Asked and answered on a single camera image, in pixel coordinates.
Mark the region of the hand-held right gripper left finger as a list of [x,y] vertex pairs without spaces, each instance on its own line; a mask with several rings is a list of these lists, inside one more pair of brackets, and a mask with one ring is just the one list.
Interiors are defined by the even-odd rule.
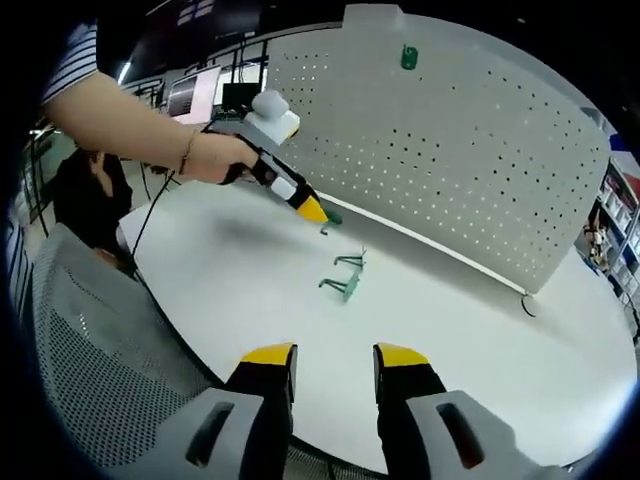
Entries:
[[280,479],[293,430],[298,346],[259,347],[222,389],[208,389],[163,423],[146,479]]

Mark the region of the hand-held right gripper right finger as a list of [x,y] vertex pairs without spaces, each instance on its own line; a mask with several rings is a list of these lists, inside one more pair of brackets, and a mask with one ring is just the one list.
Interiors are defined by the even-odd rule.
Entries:
[[566,479],[516,446],[513,429],[408,347],[373,345],[377,431],[391,479]]

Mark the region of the person's left hand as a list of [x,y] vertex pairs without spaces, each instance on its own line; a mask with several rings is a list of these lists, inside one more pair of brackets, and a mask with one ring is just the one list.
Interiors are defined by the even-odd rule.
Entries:
[[198,133],[185,161],[183,175],[206,183],[221,185],[232,165],[251,169],[258,153],[243,140],[230,135]]

